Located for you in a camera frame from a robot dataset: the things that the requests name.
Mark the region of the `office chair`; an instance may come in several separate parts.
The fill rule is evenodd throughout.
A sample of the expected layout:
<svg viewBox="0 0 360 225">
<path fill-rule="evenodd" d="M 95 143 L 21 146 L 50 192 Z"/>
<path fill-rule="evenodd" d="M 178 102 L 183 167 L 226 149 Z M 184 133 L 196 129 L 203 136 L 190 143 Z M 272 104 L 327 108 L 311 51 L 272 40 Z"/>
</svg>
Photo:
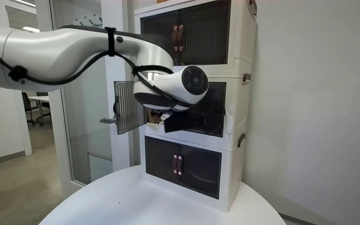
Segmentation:
<svg viewBox="0 0 360 225">
<path fill-rule="evenodd" d="M 46 92 L 37 92 L 36 94 L 37 94 L 36 96 L 47 96 L 48 95 Z M 26 92 L 22 92 L 22 99 L 23 99 L 25 114 L 29 114 L 29 116 L 30 116 L 30 119 L 27 120 L 27 123 L 29 123 L 33 126 L 35 126 L 35 124 L 39 124 L 39 122 L 36 121 L 37 119 L 34 120 L 34 118 L 33 118 L 33 111 L 36 109 L 38 110 L 36 102 L 31 101 Z"/>
</svg>

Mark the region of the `glass room door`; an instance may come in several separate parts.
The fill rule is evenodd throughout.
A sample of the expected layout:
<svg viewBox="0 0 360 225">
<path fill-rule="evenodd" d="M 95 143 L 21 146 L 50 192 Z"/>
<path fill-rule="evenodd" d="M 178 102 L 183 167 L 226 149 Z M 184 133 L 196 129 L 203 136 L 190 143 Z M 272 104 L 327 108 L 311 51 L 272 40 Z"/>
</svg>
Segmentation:
<svg viewBox="0 0 360 225">
<path fill-rule="evenodd" d="M 65 25 L 102 27 L 101 0 L 35 0 L 39 29 Z M 111 171 L 105 57 L 75 81 L 49 92 L 62 195 L 70 195 Z"/>
</svg>

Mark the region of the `dark ribbed cabinet door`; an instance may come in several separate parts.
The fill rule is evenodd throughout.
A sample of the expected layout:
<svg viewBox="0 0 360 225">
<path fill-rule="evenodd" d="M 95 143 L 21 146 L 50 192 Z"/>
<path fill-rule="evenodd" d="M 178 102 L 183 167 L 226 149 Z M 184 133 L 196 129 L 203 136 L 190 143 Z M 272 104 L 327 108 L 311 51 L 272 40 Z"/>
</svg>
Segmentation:
<svg viewBox="0 0 360 225">
<path fill-rule="evenodd" d="M 210 198 L 219 198 L 222 153 L 180 145 L 178 184 Z"/>
<path fill-rule="evenodd" d="M 190 6 L 179 11 L 184 26 L 179 65 L 217 65 L 228 60 L 230 0 Z"/>
<path fill-rule="evenodd" d="M 178 26 L 178 12 L 166 12 L 162 14 L 142 17 L 140 28 L 142 34 L 157 34 L 170 41 L 174 53 L 174 66 L 178 66 L 178 51 L 174 50 L 171 42 L 171 34 L 174 26 Z"/>
<path fill-rule="evenodd" d="M 117 121 L 117 134 L 121 135 L 147 123 L 146 108 L 136 101 L 133 81 L 115 81 L 114 94 L 119 96 L 120 120 Z"/>
<path fill-rule="evenodd" d="M 204 98 L 189 112 L 204 117 L 202 126 L 186 129 L 188 132 L 223 137 L 226 100 L 226 82 L 209 82 Z"/>
<path fill-rule="evenodd" d="M 173 167 L 175 155 L 179 154 L 179 144 L 145 136 L 146 173 L 163 180 L 177 183 L 178 175 Z"/>
</svg>

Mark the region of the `white three-tier shelf cabinet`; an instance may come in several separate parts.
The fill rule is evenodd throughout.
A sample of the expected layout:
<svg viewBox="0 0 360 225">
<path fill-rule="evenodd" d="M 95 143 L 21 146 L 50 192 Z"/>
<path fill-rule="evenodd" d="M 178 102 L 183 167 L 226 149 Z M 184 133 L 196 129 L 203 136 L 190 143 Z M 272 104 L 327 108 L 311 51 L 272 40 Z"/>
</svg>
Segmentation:
<svg viewBox="0 0 360 225">
<path fill-rule="evenodd" d="M 143 17 L 176 11 L 179 16 L 179 26 L 180 10 L 212 1 L 218 0 L 171 0 L 137 9 L 134 12 L 136 32 L 141 34 L 140 19 Z M 186 130 L 165 133 L 164 125 L 150 122 L 140 127 L 142 179 L 173 191 L 182 197 L 224 212 L 230 210 L 241 184 L 257 11 L 255 0 L 230 1 L 227 63 L 196 65 L 205 71 L 209 82 L 226 82 L 226 115 L 224 117 L 223 137 L 188 132 Z M 182 144 L 222 153 L 219 198 L 211 198 L 180 186 L 178 181 L 172 183 L 147 174 L 145 136 L 179 144 L 179 154 L 177 156 L 180 156 L 180 145 Z"/>
</svg>

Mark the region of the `white office table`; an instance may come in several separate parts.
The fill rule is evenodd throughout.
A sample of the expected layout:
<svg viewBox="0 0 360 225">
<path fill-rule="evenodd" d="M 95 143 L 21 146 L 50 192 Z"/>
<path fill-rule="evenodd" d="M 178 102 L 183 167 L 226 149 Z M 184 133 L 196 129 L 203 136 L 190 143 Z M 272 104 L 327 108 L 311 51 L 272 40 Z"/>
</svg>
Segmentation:
<svg viewBox="0 0 360 225">
<path fill-rule="evenodd" d="M 35 101 L 39 111 L 39 117 L 37 118 L 37 122 L 39 122 L 40 126 L 44 125 L 44 117 L 50 116 L 51 117 L 51 109 L 49 105 L 49 96 L 32 96 L 29 97 L 31 101 Z M 44 114 L 44 108 L 49 110 L 49 113 Z"/>
</svg>

